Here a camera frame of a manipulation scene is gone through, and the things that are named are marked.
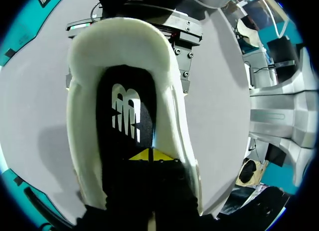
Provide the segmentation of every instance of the white logo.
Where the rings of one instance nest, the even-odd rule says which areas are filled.
[[[118,98],[119,94],[122,95],[123,100]],[[122,131],[122,116],[124,116],[125,135],[128,135],[130,117],[131,136],[134,139],[136,129],[137,141],[140,142],[140,130],[133,126],[136,123],[140,123],[141,119],[141,100],[139,94],[134,89],[125,91],[125,88],[121,84],[114,84],[112,88],[112,108],[120,112],[120,114],[112,116],[113,128],[115,128],[115,116],[118,116],[119,131]]]

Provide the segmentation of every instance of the black insole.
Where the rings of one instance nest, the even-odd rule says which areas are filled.
[[[148,71],[126,65],[107,69],[99,83],[96,101],[106,193],[105,185],[112,182],[114,166],[152,146],[156,109],[155,84]]]

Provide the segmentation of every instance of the bolt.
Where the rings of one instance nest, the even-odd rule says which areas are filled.
[[[176,54],[176,55],[180,54],[180,49],[179,49],[179,48],[176,48],[176,49],[175,49],[175,54]]]

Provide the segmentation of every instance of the white shoe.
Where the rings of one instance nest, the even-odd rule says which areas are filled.
[[[73,39],[68,63],[67,130],[85,203],[104,209],[112,165],[153,147],[184,164],[201,213],[180,72],[165,36],[138,19],[106,19]]]

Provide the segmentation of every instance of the gray platform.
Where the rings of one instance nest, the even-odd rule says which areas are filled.
[[[39,35],[0,72],[0,143],[7,164],[44,191],[73,223],[85,208],[78,198],[66,132],[66,55],[71,40],[65,25],[89,18],[96,2],[61,1]],[[205,11],[191,1],[181,10],[203,24],[204,39],[194,48],[185,102],[204,209],[216,214],[234,185],[245,153],[250,120],[248,82],[224,14]]]

